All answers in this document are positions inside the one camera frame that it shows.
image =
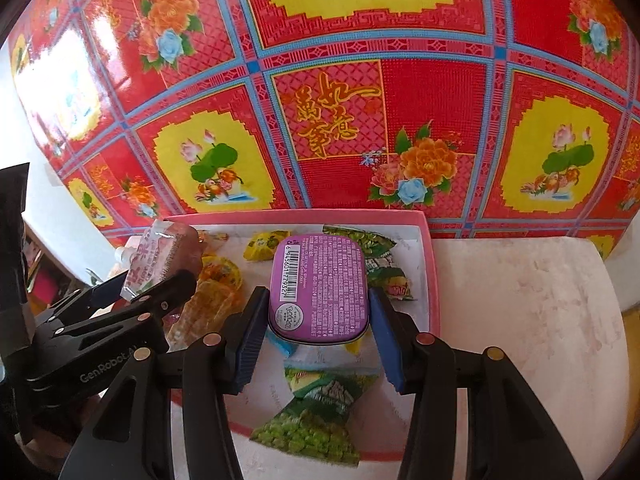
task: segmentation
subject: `purple tin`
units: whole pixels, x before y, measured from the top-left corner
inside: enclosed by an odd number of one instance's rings
[[[348,343],[369,324],[367,275],[350,238],[293,235],[278,245],[271,271],[269,326],[308,345]]]

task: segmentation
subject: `round silver sticker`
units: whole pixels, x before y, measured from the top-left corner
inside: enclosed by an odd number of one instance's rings
[[[295,330],[302,325],[302,309],[295,303],[285,303],[276,310],[276,324],[283,330]]]

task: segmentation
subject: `screw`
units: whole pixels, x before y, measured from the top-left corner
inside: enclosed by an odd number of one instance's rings
[[[135,352],[133,352],[133,358],[136,361],[144,361],[150,355],[151,355],[151,350],[149,350],[149,348],[147,348],[146,346],[143,346],[142,348],[138,348]]]
[[[211,334],[207,334],[206,336],[204,336],[204,338],[202,339],[202,342],[206,345],[206,346],[215,346],[220,344],[220,341],[222,341],[222,337],[220,336],[220,334],[217,334],[215,332],[212,332]]]
[[[499,349],[497,346],[492,346],[491,348],[488,348],[486,351],[486,354],[488,355],[489,359],[491,359],[492,361],[500,361],[501,359],[504,358],[504,352]]]
[[[421,345],[425,345],[425,346],[432,345],[436,342],[435,336],[429,332],[420,332],[415,337],[415,340]]]

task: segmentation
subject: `green snack package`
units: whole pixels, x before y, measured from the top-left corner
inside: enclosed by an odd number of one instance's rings
[[[412,300],[409,280],[404,271],[396,266],[389,249],[395,242],[383,235],[348,227],[325,225],[322,232],[329,235],[347,236],[355,241],[364,254],[367,284],[380,286],[392,300]]]
[[[293,399],[251,440],[298,456],[357,466],[360,453],[346,429],[351,407],[380,374],[371,330],[346,345],[299,345],[284,361]]]

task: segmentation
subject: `barcode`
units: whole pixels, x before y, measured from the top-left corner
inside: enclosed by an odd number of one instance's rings
[[[282,286],[280,301],[298,300],[298,271],[300,270],[300,246],[288,245],[284,248],[282,263]]]

